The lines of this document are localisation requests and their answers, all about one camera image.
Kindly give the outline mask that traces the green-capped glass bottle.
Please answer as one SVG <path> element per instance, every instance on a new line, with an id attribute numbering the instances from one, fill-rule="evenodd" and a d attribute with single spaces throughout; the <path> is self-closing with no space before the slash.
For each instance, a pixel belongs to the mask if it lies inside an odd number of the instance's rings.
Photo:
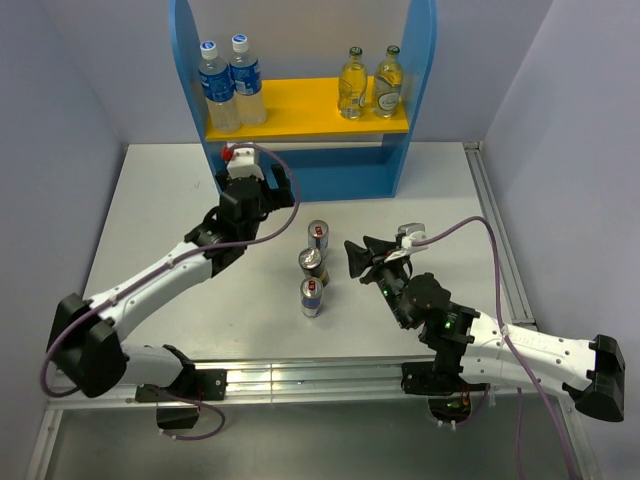
<path id="1" fill-rule="evenodd" d="M 381 118 L 393 116 L 400 101 L 404 70 L 398 60 L 399 54 L 397 45 L 388 46 L 386 57 L 375 71 L 372 108 Z"/>
<path id="2" fill-rule="evenodd" d="M 338 110 L 348 120 L 358 119 L 364 109 L 368 84 L 368 73 L 362 61 L 363 50 L 353 46 L 349 59 L 343 65 L 338 83 Z"/>

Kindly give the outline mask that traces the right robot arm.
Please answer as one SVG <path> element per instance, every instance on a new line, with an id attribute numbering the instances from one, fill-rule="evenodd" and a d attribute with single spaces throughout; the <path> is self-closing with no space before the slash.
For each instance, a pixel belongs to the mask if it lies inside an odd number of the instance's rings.
<path id="1" fill-rule="evenodd" d="M 449 396 L 487 385 L 539 386 L 570 398 L 586 416 L 623 420 L 626 364 L 614 338 L 576 340 L 501 325 L 453 302 L 433 274 L 413 274 L 409 240 L 363 241 L 344 243 L 350 277 L 375 284 L 399 327 L 418 330 L 419 341 L 435 353 L 431 361 L 402 365 L 405 393 Z"/>

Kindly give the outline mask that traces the black yellow can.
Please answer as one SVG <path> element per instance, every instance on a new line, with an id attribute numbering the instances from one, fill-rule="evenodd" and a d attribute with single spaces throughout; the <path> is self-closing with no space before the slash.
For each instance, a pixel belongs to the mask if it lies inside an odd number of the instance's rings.
<path id="1" fill-rule="evenodd" d="M 298 264 L 307 278 L 317 278 L 324 287 L 329 283 L 329 274 L 322 257 L 321 251 L 317 247 L 308 247 L 298 255 Z"/>

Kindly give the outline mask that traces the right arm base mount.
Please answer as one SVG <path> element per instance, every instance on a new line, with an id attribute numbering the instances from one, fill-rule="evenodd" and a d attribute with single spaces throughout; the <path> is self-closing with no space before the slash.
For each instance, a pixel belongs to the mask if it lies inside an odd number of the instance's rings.
<path id="1" fill-rule="evenodd" d="M 438 375 L 433 361 L 404 362 L 401 373 L 403 392 L 427 398 L 438 428 L 456 431 L 469 424 L 487 403 L 489 384 L 469 384 L 456 376 Z"/>

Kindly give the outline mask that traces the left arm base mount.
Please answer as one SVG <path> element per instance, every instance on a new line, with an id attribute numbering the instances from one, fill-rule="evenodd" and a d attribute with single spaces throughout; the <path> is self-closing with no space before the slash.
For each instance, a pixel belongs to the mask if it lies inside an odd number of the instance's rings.
<path id="1" fill-rule="evenodd" d="M 227 371 L 224 369 L 192 369 L 181 374 L 170 386 L 142 385 L 136 388 L 134 401 L 156 404 L 156 424 L 161 435 L 180 441 L 198 441 L 219 434 L 226 424 L 226 415 L 210 401 L 225 399 Z M 201 415 L 214 413 L 219 424 L 209 433 L 186 435 Z"/>

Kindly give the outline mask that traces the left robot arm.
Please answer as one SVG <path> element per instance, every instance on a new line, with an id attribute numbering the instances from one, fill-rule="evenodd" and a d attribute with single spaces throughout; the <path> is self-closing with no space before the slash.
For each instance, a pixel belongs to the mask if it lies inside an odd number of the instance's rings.
<path id="1" fill-rule="evenodd" d="M 55 365 L 73 383 L 74 392 L 99 397 L 119 384 L 161 389 L 183 399 L 195 386 L 194 362 L 171 345 L 126 344 L 149 316 L 186 290 L 208 281 L 237 261 L 251 245 L 263 242 L 258 230 L 270 213 L 299 208 L 299 183 L 289 166 L 271 167 L 270 187 L 261 167 L 229 162 L 217 175 L 219 203 L 168 254 L 123 283 L 84 299 L 70 294 L 56 308 L 40 372 L 42 391 L 65 397 L 47 383 Z"/>

